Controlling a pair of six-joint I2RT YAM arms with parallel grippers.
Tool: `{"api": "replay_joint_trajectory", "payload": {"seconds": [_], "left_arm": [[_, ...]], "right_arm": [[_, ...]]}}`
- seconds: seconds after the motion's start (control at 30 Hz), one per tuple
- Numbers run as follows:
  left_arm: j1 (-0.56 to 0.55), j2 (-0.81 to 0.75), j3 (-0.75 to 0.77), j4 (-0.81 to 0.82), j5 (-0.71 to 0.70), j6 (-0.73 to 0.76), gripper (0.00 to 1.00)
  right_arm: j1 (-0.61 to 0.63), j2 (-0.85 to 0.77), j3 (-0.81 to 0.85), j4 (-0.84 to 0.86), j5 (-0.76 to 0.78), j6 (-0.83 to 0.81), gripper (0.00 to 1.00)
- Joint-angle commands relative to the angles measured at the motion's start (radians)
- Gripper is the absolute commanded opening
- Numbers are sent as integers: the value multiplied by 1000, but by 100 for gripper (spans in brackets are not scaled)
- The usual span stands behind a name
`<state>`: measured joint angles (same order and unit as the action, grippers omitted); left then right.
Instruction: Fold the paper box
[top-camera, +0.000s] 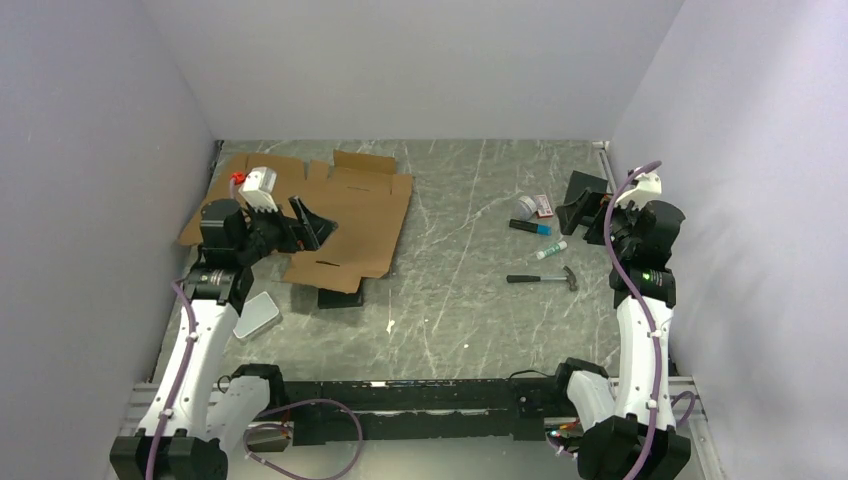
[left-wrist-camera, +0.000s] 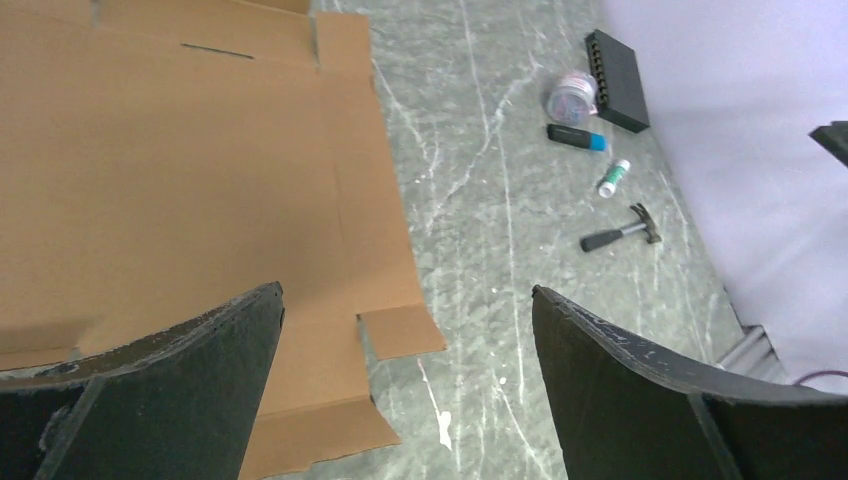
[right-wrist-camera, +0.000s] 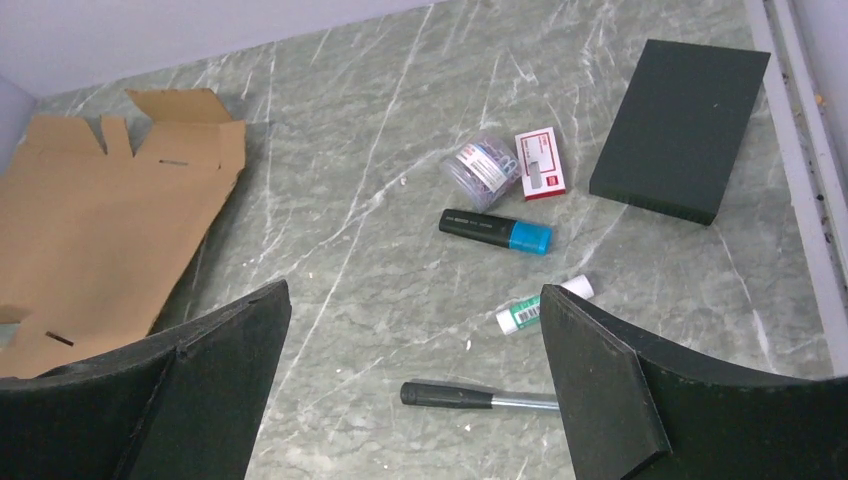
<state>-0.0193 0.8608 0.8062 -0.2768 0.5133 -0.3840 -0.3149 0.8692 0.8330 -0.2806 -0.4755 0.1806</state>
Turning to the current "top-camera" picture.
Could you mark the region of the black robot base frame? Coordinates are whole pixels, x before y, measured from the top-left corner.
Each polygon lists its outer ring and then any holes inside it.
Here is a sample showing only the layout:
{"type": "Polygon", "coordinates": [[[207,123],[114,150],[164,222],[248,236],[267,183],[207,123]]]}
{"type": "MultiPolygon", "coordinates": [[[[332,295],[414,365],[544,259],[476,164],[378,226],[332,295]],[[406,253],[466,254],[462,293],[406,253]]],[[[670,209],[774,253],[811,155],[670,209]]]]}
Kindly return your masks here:
{"type": "Polygon", "coordinates": [[[577,416],[551,377],[282,382],[254,422],[282,422],[297,446],[508,437],[542,441],[577,416]]]}

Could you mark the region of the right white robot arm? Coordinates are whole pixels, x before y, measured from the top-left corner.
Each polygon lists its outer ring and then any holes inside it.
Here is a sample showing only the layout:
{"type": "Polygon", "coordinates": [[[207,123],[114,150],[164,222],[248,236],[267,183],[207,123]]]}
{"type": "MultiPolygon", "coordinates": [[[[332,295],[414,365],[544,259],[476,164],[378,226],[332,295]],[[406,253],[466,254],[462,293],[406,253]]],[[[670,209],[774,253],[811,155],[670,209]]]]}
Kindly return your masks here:
{"type": "Polygon", "coordinates": [[[657,195],[635,190],[603,207],[591,238],[612,261],[618,380],[599,365],[569,358],[557,370],[551,401],[564,415],[577,413],[582,433],[566,451],[581,478],[674,479],[692,451],[678,432],[668,373],[676,280],[667,263],[685,216],[657,195]]]}

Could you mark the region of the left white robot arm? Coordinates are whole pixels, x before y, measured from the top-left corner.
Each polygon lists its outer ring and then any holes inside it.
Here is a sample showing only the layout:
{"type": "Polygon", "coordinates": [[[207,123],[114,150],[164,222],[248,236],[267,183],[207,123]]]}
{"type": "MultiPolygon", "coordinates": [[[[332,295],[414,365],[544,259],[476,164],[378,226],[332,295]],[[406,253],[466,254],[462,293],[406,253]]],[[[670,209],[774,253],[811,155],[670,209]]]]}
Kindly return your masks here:
{"type": "Polygon", "coordinates": [[[242,206],[224,198],[201,208],[198,258],[172,284],[182,311],[164,376],[136,432],[117,437],[111,447],[118,478],[224,479],[254,418],[272,420],[285,411],[282,373],[270,364],[238,368],[223,398],[212,404],[210,397],[247,303],[253,265],[276,251],[315,251],[337,228],[299,197],[289,204],[291,217],[265,200],[242,206]]]}

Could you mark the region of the brown cardboard box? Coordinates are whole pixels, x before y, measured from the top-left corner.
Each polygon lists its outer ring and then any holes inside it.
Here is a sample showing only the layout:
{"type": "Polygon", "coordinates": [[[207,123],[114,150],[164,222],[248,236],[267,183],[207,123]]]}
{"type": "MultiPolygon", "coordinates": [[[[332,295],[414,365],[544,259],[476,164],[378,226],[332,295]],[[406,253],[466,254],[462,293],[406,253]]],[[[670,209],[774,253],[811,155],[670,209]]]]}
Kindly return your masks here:
{"type": "Polygon", "coordinates": [[[391,265],[412,194],[413,177],[396,171],[393,157],[335,150],[333,162],[238,153],[224,167],[201,202],[227,198],[233,173],[268,167],[277,173],[274,200],[292,216],[288,202],[298,196],[313,213],[337,223],[315,252],[290,255],[282,280],[355,292],[363,278],[380,278],[391,265]]]}

